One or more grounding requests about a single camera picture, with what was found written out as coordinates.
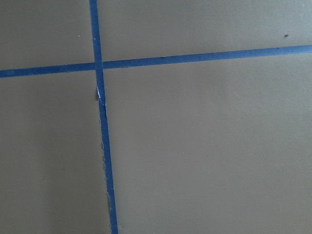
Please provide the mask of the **vertical blue tape strip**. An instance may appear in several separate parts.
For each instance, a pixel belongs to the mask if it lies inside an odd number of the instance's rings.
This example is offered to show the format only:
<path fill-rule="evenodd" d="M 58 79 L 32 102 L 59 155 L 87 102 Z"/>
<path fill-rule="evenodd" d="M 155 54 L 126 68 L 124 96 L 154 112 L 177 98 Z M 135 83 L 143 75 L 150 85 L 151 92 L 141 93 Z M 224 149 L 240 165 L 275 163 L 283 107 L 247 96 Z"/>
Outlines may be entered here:
<path fill-rule="evenodd" d="M 102 138 L 103 165 L 105 171 L 106 190 L 108 196 L 110 230 L 112 234 L 117 234 L 118 224 L 117 224 L 117 212 L 116 212 L 114 179 L 111 161 L 108 119 L 106 110 L 104 69 L 101 54 L 101 41 L 98 20 L 98 4 L 96 0 L 91 0 L 89 1 L 89 5 L 91 15 L 95 72 L 97 79 L 97 95 L 98 95 L 98 107 L 99 107 L 100 128 Z"/>

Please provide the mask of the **horizontal blue tape strip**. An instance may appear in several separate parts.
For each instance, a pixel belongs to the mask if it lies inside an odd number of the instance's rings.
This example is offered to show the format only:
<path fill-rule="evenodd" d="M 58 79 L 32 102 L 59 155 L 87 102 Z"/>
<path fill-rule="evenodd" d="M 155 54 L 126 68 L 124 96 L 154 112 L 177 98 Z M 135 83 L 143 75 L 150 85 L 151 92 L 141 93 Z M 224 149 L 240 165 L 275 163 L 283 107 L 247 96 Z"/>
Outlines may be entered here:
<path fill-rule="evenodd" d="M 226 60 L 226 59 L 242 59 L 254 57 L 269 57 L 269 56 L 282 56 L 291 54 L 305 54 L 311 53 L 311 45 L 287 46 L 276 48 L 261 48 L 261 49 L 248 49 L 237 51 L 213 52 L 203 54 L 190 54 L 190 55 L 177 55 L 168 57 L 153 57 L 153 58 L 136 58 L 136 59 L 123 59 L 104 61 L 102 69 L 117 69 L 129 68 L 140 66 L 153 66 L 164 64 L 176 63 L 189 63 L 189 62 L 202 62 L 212 60 Z M 1 70 L 1 78 L 35 76 L 46 74 L 70 73 L 80 71 L 94 71 L 96 64 L 93 63 L 78 63 L 78 64 L 64 64 L 55 66 L 31 67 L 20 69 Z"/>

